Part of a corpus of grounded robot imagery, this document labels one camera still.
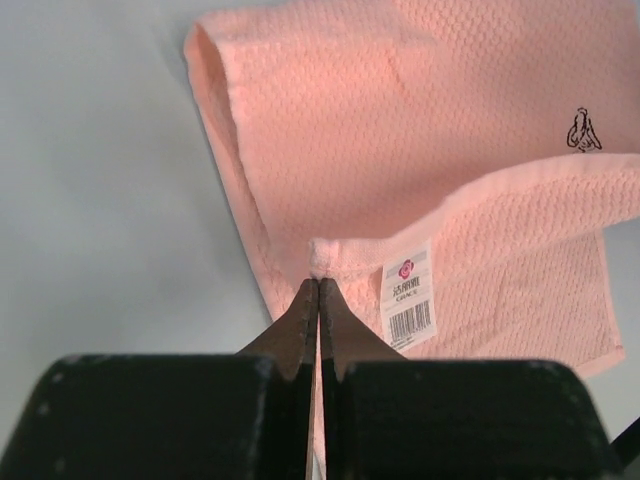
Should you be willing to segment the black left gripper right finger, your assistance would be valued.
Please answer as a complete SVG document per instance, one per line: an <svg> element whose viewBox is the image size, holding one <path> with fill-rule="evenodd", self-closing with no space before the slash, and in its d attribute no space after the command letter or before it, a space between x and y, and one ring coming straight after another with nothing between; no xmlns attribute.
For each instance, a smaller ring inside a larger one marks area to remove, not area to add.
<svg viewBox="0 0 640 480"><path fill-rule="evenodd" d="M330 479L619 479L572 369L540 359L402 357L319 284Z"/></svg>

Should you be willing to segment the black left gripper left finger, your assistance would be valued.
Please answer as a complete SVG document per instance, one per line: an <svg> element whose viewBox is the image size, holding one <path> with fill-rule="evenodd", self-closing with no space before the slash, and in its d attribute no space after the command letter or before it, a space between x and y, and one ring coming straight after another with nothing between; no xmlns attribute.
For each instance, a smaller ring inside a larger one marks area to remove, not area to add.
<svg viewBox="0 0 640 480"><path fill-rule="evenodd" d="M36 383L5 479L308 479L319 285L235 354L75 354Z"/></svg>

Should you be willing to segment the light pink towel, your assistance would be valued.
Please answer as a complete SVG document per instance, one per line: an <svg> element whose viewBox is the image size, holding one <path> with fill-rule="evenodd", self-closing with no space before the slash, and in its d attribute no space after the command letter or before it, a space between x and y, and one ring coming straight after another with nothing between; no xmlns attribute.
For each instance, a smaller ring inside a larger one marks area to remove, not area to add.
<svg viewBox="0 0 640 480"><path fill-rule="evenodd" d="M209 13L184 52L273 317L332 278L410 358L623 358L633 2L288 1Z"/></svg>

